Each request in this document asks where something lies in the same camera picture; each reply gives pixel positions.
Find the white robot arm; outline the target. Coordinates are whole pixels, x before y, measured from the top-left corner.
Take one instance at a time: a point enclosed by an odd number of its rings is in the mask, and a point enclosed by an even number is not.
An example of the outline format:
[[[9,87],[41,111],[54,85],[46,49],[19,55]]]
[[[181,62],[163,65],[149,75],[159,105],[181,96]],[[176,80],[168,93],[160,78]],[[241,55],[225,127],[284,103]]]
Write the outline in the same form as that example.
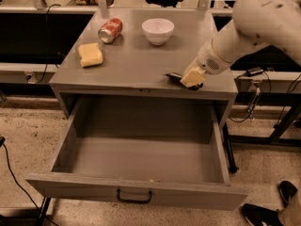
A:
[[[192,88],[272,45],[301,64],[301,13],[293,0],[236,0],[231,20],[198,50],[181,83]]]

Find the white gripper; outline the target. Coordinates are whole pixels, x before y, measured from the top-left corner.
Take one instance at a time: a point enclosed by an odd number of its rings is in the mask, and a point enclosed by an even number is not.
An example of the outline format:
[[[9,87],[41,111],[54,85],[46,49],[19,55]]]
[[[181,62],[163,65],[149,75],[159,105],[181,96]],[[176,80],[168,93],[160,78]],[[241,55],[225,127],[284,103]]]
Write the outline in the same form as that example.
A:
[[[230,67],[230,63],[223,60],[213,48],[211,40],[208,40],[199,49],[196,59],[190,69],[181,80],[181,83],[191,90],[199,90],[203,87],[206,73],[221,74]]]

